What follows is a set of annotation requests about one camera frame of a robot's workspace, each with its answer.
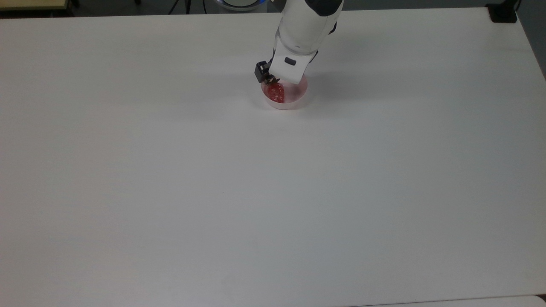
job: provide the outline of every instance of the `table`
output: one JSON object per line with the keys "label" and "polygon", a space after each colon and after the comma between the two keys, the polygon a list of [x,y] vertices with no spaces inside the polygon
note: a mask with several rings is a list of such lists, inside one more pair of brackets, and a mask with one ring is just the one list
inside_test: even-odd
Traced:
{"label": "table", "polygon": [[330,307],[546,293],[546,83],[485,8],[0,20],[0,296]]}

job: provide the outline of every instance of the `white bowl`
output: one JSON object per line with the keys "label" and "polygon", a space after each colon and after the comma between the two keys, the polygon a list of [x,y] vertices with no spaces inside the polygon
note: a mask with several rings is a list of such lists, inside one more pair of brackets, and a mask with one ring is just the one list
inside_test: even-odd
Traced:
{"label": "white bowl", "polygon": [[307,78],[305,76],[301,78],[299,84],[293,84],[284,80],[279,81],[279,83],[284,87],[284,103],[278,103],[269,99],[267,85],[262,83],[262,93],[264,94],[265,101],[270,106],[279,110],[288,110],[302,105],[305,92],[307,91]]}

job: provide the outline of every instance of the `gray floor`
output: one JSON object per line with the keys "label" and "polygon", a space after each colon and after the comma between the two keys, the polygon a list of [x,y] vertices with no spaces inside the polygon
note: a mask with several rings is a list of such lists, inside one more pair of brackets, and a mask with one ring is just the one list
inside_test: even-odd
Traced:
{"label": "gray floor", "polygon": [[[190,14],[204,14],[203,0],[193,0]],[[216,13],[212,0],[204,0],[209,14]],[[546,0],[522,0],[518,15],[546,76]],[[412,9],[412,8],[464,8],[483,7],[500,0],[345,0],[344,10]],[[175,0],[80,0],[81,6],[73,8],[75,16],[164,15]],[[275,11],[272,5],[268,11]],[[180,0],[173,14],[185,14],[185,0]]]}

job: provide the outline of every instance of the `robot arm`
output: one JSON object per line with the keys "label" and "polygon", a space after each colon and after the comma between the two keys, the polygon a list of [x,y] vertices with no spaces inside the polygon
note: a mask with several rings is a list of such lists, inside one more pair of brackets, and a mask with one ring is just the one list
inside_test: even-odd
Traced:
{"label": "robot arm", "polygon": [[266,84],[283,79],[298,84],[323,39],[335,30],[343,0],[287,0],[275,35],[273,58],[256,64]]}

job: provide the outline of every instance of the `strawberry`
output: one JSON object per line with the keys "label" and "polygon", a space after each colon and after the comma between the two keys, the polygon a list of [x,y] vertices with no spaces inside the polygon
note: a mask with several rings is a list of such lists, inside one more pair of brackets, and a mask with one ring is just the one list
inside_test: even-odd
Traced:
{"label": "strawberry", "polygon": [[274,102],[284,103],[284,87],[278,82],[268,85],[268,98]]}

